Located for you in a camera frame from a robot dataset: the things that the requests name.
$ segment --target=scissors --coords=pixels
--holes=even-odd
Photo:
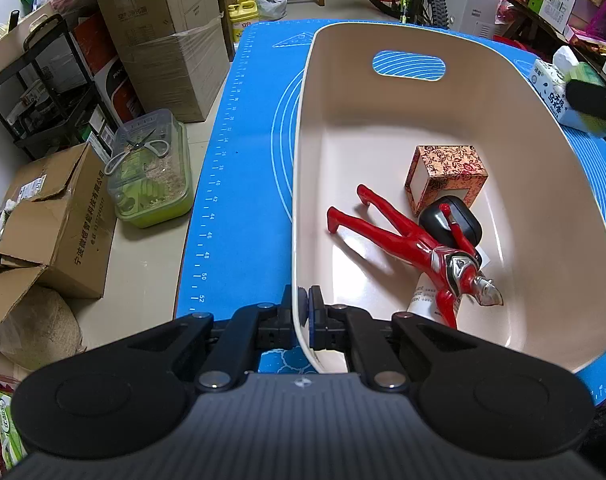
[[[152,153],[157,155],[158,158],[163,158],[164,156],[166,156],[170,151],[170,144],[166,140],[155,139],[146,142],[155,131],[156,128],[154,128],[150,133],[143,137],[142,140],[139,140],[139,142],[131,142],[129,139],[126,139],[129,146],[125,146],[125,149],[121,153],[114,155],[108,161],[104,173],[108,176],[111,175],[112,173],[114,173],[114,171],[117,170],[123,160],[125,160],[126,156],[142,148],[150,150]]]

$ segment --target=floral patterned box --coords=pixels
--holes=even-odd
[[[474,146],[417,146],[405,192],[418,216],[445,195],[455,195],[470,207],[486,180],[487,171]]]

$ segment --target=clear plastic container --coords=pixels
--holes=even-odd
[[[164,140],[169,151],[158,156],[138,142]],[[157,151],[165,144],[154,142]],[[167,109],[123,124],[116,132],[113,155],[128,152],[108,180],[116,216],[148,227],[187,213],[194,202],[185,126]]]

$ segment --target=blue silicone mat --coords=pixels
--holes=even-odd
[[[201,170],[177,317],[207,311],[227,319],[239,306],[281,300],[291,281],[292,165],[303,69],[314,33],[338,21],[258,23],[243,32]],[[525,76],[536,59],[505,44],[459,36],[497,50]],[[438,78],[444,70],[439,61],[383,51],[373,66],[385,74]],[[606,142],[563,130],[606,222]],[[305,373],[311,367],[300,351],[272,351],[259,370]],[[606,398],[606,354],[579,376],[596,403]]]

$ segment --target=red box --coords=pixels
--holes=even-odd
[[[74,36],[86,58],[94,83],[104,101],[112,108],[119,124],[143,114],[134,87],[119,59],[100,12],[93,14],[74,29]]]

